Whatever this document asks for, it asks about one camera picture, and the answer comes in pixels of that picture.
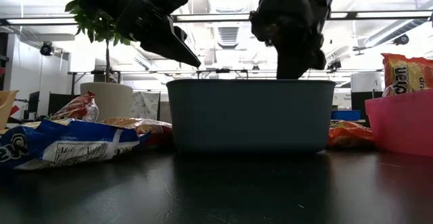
blue chip bag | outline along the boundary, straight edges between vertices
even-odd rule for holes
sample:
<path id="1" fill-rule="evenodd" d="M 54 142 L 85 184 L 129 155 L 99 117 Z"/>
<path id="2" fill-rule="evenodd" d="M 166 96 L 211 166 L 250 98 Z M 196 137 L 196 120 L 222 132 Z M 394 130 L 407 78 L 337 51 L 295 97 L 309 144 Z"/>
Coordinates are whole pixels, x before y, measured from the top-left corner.
<path id="1" fill-rule="evenodd" d="M 130 152 L 150 135 L 134 129 L 72 120 L 68 125 L 44 120 L 36 127 L 19 126 L 0 138 L 0 167 L 37 170 L 112 159 Z"/>

gray plastic bin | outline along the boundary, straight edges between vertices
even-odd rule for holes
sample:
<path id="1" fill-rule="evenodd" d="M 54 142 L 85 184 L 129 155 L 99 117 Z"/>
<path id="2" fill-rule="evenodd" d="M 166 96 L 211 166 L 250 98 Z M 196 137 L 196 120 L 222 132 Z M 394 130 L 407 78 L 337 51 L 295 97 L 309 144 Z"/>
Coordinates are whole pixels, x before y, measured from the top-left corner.
<path id="1" fill-rule="evenodd" d="M 335 83 L 196 80 L 167 84 L 173 137 L 182 152 L 319 152 Z"/>

air vent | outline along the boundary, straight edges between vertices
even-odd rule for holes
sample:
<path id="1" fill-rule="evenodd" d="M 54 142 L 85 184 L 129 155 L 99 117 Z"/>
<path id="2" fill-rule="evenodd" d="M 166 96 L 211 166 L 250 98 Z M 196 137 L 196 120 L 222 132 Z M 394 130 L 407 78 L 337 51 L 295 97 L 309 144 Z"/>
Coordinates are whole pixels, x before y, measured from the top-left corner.
<path id="1" fill-rule="evenodd" d="M 218 27 L 218 45 L 223 49 L 234 49 L 239 44 L 239 27 Z"/>
<path id="2" fill-rule="evenodd" d="M 394 24 L 384 28 L 380 32 L 372 35 L 371 37 L 365 40 L 366 47 L 375 47 L 381 45 L 387 41 L 391 41 L 418 26 L 421 26 L 423 23 L 427 22 L 427 19 L 418 19 L 418 20 L 402 20 L 397 21 Z"/>

table surface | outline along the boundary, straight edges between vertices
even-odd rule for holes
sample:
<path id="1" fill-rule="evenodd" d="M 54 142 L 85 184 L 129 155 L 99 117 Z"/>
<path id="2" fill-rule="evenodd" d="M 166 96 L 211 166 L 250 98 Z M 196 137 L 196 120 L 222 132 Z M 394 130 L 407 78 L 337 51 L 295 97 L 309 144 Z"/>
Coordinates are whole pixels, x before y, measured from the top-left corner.
<path id="1" fill-rule="evenodd" d="M 433 158 L 145 154 L 3 173 L 2 223 L 432 223 Z"/>

yellow snack bag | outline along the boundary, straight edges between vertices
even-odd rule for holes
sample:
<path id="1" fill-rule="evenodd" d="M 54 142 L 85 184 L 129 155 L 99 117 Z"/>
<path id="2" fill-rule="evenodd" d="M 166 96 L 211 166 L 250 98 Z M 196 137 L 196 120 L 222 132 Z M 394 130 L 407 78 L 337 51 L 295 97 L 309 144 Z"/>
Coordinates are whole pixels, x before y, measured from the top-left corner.
<path id="1" fill-rule="evenodd" d="M 433 88 L 433 60 L 382 54 L 385 68 L 384 96 Z"/>

